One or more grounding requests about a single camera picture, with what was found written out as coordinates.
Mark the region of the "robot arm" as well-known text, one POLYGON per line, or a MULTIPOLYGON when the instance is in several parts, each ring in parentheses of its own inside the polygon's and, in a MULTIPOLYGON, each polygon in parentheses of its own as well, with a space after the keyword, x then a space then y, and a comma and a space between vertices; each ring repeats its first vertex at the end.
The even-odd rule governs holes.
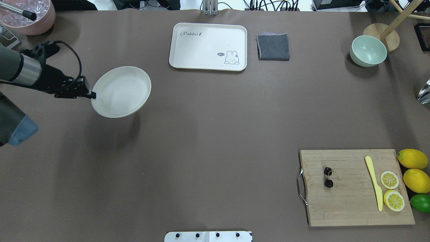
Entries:
MULTIPOLYGON (((96 98, 81 75, 82 64, 78 60, 79 73, 76 78, 66 76, 61 70, 46 63, 59 52, 60 41, 37 44, 33 49, 15 50, 1 47, 1 83, 16 87, 35 89, 54 95, 55 98, 96 98)), ((35 134, 38 126, 9 98, 1 94, 1 145, 17 147, 35 134)))

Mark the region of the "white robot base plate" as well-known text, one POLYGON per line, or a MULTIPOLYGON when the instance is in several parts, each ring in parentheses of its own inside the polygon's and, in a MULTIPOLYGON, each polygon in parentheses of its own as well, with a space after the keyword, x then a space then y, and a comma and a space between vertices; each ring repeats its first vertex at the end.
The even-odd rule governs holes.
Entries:
POLYGON ((168 232, 165 242, 252 242, 251 231, 168 232))

